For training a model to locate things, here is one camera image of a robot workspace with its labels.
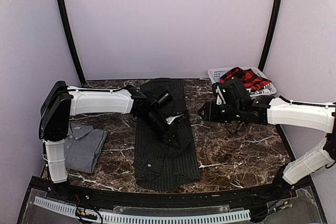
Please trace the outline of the black pinstriped long sleeve shirt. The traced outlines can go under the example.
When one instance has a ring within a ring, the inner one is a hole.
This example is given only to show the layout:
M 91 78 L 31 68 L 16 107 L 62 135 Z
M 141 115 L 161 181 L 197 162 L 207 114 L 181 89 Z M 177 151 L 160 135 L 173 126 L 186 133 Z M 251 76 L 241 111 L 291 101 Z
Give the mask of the black pinstriped long sleeve shirt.
M 172 96 L 163 108 L 162 117 L 176 115 L 174 137 L 161 140 L 143 119 L 137 119 L 134 150 L 136 184 L 144 189 L 170 191 L 201 180 L 190 115 L 181 79 L 153 79 L 140 86 L 144 94 L 164 89 Z

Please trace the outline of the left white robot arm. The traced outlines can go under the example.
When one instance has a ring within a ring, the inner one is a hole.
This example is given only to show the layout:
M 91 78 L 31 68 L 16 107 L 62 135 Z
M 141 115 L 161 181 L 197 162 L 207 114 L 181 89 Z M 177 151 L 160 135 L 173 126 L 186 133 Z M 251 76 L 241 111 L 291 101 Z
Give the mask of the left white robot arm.
M 56 82 L 41 106 L 38 128 L 54 193 L 63 201 L 71 200 L 74 189 L 66 183 L 68 171 L 93 173 L 106 142 L 107 130 L 79 123 L 81 119 L 128 115 L 142 122 L 155 141 L 180 151 L 183 142 L 178 123 L 186 112 L 164 112 L 172 99 L 162 86 L 153 90 L 133 85 L 104 89 Z

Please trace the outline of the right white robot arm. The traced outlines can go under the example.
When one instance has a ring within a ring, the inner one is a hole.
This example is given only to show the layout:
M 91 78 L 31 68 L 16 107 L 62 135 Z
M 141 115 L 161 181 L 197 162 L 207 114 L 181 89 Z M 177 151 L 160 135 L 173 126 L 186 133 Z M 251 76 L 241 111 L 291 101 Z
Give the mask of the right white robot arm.
M 302 129 L 304 136 L 316 132 L 321 137 L 306 152 L 280 167 L 268 195 L 280 199 L 303 178 L 321 168 L 335 165 L 335 103 L 313 103 L 287 100 L 284 97 L 257 97 L 232 99 L 218 104 L 205 102 L 198 110 L 204 120 L 216 123 L 240 122 L 245 124 L 273 125 L 285 129 Z

